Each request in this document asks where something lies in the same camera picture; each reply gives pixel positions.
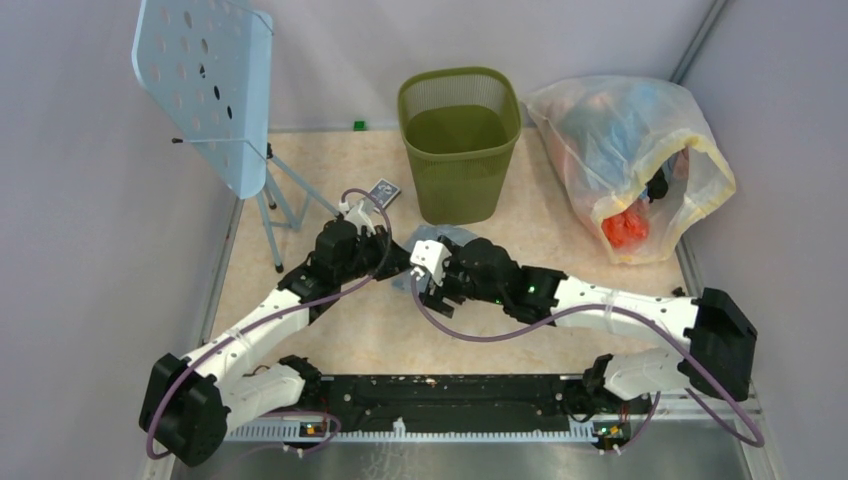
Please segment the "blue plastic trash bag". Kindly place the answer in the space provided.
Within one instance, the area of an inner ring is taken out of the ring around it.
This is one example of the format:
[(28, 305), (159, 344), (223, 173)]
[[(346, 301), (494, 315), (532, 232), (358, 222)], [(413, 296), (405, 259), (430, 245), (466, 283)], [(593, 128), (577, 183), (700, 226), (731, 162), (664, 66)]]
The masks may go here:
[[(478, 237), (474, 232), (456, 225), (420, 225), (413, 233), (402, 243), (402, 248), (411, 253), (414, 246), (419, 240), (437, 240), (439, 237), (446, 237), (454, 244), (464, 246), (468, 242)], [(392, 286), (394, 289), (403, 292), (410, 292), (410, 279), (413, 275), (404, 273), (394, 277)]]

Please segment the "green mesh trash bin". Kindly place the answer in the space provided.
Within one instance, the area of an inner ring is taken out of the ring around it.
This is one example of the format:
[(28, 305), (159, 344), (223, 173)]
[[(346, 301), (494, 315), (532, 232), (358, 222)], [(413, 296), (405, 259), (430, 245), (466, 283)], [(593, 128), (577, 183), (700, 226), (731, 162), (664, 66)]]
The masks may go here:
[(522, 131), (508, 78), (480, 66), (420, 73), (400, 86), (397, 113), (422, 218), (489, 219)]

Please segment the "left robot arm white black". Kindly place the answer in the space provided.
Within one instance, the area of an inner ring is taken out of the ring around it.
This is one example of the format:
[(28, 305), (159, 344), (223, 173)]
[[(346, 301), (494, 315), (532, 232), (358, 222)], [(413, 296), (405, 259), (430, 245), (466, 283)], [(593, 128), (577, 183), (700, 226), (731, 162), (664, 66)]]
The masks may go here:
[(328, 222), (305, 261), (246, 317), (207, 344), (154, 364), (139, 415), (148, 456), (172, 454), (198, 466), (228, 434), (266, 413), (288, 406), (302, 414), (314, 410), (321, 388), (310, 379), (315, 370), (308, 363), (291, 358), (262, 373), (255, 367), (342, 296), (409, 267), (409, 252), (384, 226)]

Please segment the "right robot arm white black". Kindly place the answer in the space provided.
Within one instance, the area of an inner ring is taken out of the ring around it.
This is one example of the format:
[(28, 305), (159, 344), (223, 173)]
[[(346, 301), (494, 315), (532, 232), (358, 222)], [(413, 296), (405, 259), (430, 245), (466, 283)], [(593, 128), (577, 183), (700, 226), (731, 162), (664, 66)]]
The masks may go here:
[(645, 393), (691, 387), (748, 399), (758, 332), (725, 291), (655, 297), (611, 289), (562, 271), (520, 265), (490, 240), (416, 242), (411, 259), (422, 308), (451, 317), (466, 300), (498, 305), (530, 332), (543, 325), (588, 328), (650, 343), (636, 354), (598, 357), (583, 375), (589, 404), (612, 412)]

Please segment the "large translucent bag of trash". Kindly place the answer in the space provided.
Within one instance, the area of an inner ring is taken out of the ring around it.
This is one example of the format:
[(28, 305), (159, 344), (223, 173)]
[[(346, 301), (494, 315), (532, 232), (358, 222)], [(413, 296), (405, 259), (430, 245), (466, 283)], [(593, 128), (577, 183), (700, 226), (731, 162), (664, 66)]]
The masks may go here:
[(700, 106), (680, 85), (586, 76), (522, 102), (573, 212), (615, 264), (670, 258), (683, 234), (736, 192)]

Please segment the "blue playing card box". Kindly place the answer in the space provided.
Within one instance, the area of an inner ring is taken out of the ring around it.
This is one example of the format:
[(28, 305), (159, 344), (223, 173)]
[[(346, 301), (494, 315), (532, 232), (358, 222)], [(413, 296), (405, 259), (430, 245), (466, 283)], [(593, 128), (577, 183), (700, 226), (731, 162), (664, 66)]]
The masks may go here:
[(369, 190), (369, 195), (373, 198), (374, 204), (382, 209), (387, 209), (400, 193), (401, 189), (385, 178), (378, 180)]

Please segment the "white toothed rack strip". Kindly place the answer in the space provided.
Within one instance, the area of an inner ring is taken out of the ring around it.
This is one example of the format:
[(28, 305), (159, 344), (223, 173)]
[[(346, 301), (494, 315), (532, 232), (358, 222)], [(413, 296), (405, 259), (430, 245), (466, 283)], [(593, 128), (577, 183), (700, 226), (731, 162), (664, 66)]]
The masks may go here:
[[(229, 433), (229, 442), (319, 443), (323, 437), (300, 436), (301, 423), (293, 420), (259, 419)], [(594, 424), (578, 424), (565, 431), (543, 432), (449, 432), (418, 433), (406, 429), (402, 420), (392, 423), (388, 431), (342, 432), (333, 440), (339, 443), (594, 443)]]

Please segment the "light blue music stand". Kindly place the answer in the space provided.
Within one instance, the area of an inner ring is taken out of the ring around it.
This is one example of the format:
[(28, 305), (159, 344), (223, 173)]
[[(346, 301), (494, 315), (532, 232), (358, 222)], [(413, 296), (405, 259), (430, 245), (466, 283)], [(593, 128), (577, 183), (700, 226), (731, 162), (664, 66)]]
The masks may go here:
[(139, 85), (241, 200), (255, 199), (277, 272), (283, 259), (274, 236), (297, 230), (294, 212), (270, 168), (278, 167), (331, 214), (332, 206), (276, 153), (268, 139), (274, 26), (249, 1), (144, 0), (132, 63)]

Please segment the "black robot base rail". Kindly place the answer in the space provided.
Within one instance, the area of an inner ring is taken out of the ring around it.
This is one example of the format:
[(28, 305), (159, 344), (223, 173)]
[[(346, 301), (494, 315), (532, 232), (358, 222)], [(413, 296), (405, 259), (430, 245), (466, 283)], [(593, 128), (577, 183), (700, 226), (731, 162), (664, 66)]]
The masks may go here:
[(589, 392), (575, 376), (336, 375), (307, 382), (297, 408), (329, 413), (344, 433), (565, 432), (602, 414), (645, 414), (651, 400)]

